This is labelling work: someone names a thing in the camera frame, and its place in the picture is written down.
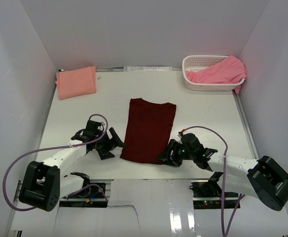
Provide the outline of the dark red t shirt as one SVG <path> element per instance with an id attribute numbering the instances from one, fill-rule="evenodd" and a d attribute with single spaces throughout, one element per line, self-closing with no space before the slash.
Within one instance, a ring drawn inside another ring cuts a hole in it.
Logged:
<path id="1" fill-rule="evenodd" d="M 155 104 L 142 98 L 131 99 L 129 103 L 121 158 L 136 163 L 163 164 L 157 158 L 166 149 L 177 106 L 172 103 Z"/>

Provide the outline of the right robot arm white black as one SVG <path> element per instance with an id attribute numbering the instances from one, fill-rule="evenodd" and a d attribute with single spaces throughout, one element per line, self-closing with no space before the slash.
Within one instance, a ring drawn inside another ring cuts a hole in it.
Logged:
<path id="1" fill-rule="evenodd" d="M 271 157 L 245 159 L 224 157 L 216 149 L 205 148 L 198 138 L 188 133 L 180 141 L 171 139 L 157 158 L 166 165 L 179 167 L 183 160 L 193 161 L 200 169 L 213 172 L 202 187 L 204 193 L 220 197 L 225 192 L 259 199 L 275 211 L 288 201 L 288 173 Z"/>

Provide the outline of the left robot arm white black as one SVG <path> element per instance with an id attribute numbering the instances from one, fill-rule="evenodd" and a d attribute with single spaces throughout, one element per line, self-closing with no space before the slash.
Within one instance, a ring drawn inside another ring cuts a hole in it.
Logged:
<path id="1" fill-rule="evenodd" d="M 90 177 L 76 171 L 65 174 L 65 171 L 93 150 L 102 160 L 113 158 L 112 150 L 117 147 L 126 146 L 114 128 L 106 131 L 103 123 L 89 120 L 65 148 L 44 161 L 32 161 L 27 166 L 19 201 L 49 212 L 61 198 L 75 195 L 87 197 L 93 187 Z"/>

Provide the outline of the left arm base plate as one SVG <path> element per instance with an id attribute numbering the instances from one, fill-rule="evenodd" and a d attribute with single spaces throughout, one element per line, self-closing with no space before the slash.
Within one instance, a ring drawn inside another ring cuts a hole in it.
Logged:
<path id="1" fill-rule="evenodd" d="M 96 186 L 89 187 L 79 194 L 60 199 L 60 207 L 106 208 L 107 206 L 101 189 Z"/>

